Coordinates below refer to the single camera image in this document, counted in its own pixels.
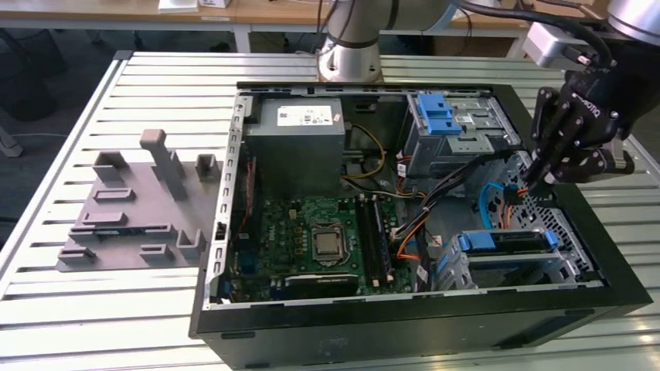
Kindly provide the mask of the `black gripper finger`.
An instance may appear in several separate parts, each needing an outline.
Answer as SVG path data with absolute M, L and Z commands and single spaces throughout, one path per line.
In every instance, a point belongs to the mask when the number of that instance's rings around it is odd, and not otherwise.
M 629 175 L 635 172 L 635 161 L 623 148 L 623 140 L 607 134 L 616 133 L 616 122 L 611 119 L 585 117 L 572 112 L 564 126 L 567 147 L 563 159 L 547 186 L 531 186 L 531 194 L 547 197 L 557 184 L 580 184 Z
M 569 121 L 572 103 L 560 91 L 541 87 L 535 104 L 531 138 L 535 148 L 531 153 L 532 163 L 525 170 L 524 179 L 528 186 L 547 186 L 545 180 L 553 174 L 567 147 L 564 126 Z

